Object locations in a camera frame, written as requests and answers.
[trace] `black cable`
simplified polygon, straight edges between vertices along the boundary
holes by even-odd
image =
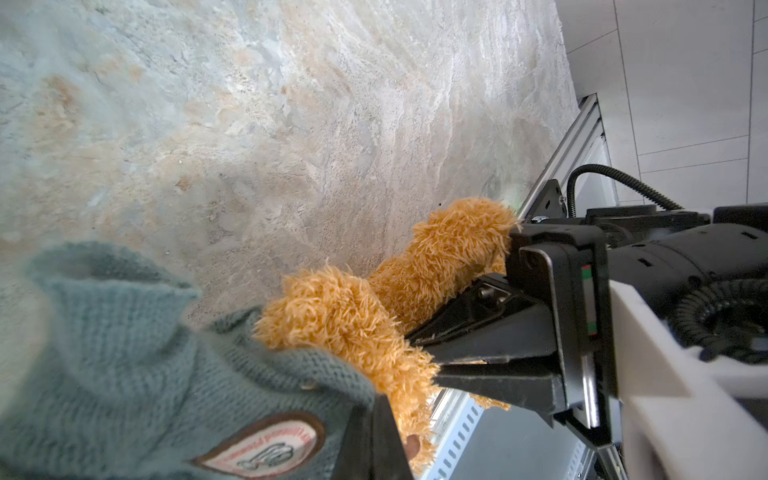
[[[682,210],[683,206],[674,203],[669,198],[660,194],[654,190],[650,185],[644,184],[637,178],[627,175],[621,170],[616,170],[613,167],[600,164],[586,164],[581,165],[579,168],[571,172],[571,176],[568,177],[568,190],[567,190],[567,204],[568,204],[568,217],[576,217],[576,179],[581,174],[600,174],[606,177],[613,178],[617,182],[626,185],[632,190],[638,192],[643,197],[654,202],[659,207],[665,210]]]
[[[768,362],[768,351],[753,350],[744,346],[743,342],[729,339],[728,335],[717,335],[714,332],[717,317],[734,309],[760,309],[761,317],[757,321],[750,318],[750,322],[765,330],[768,326],[768,280],[711,283],[686,295],[677,304],[669,325],[681,345],[699,345],[704,348],[700,357],[702,360],[712,360],[723,354],[749,364]]]

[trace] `sweater patch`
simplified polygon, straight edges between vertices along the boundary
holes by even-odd
[[[240,430],[195,465],[241,478],[271,478],[307,463],[325,442],[325,429],[308,412],[273,415]]]

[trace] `wall tile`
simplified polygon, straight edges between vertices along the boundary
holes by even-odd
[[[768,50],[754,55],[750,135],[751,204],[768,202]]]
[[[746,162],[734,160],[643,174],[643,182],[686,208],[714,208],[746,201]]]
[[[690,147],[673,148],[653,154],[639,155],[640,170],[650,172],[749,157],[749,136],[729,138]]]
[[[563,23],[565,51],[596,40],[616,30],[613,0],[555,0]]]
[[[637,152],[749,134],[753,0],[616,0]]]
[[[568,54],[576,96],[598,93],[611,165],[639,177],[632,120],[624,83],[624,67],[617,32],[612,32]],[[640,194],[616,186],[619,200],[639,200]]]

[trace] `teddy bear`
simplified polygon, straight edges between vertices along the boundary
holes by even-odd
[[[367,278],[334,266],[302,270],[283,280],[283,296],[264,308],[254,338],[270,349],[319,347],[364,374],[386,394],[403,445],[417,435],[410,465],[421,472],[434,458],[429,399],[439,366],[405,334],[486,273],[505,274],[509,234],[520,220],[500,202],[456,200],[413,227],[397,257]],[[476,397],[487,408],[507,405]]]

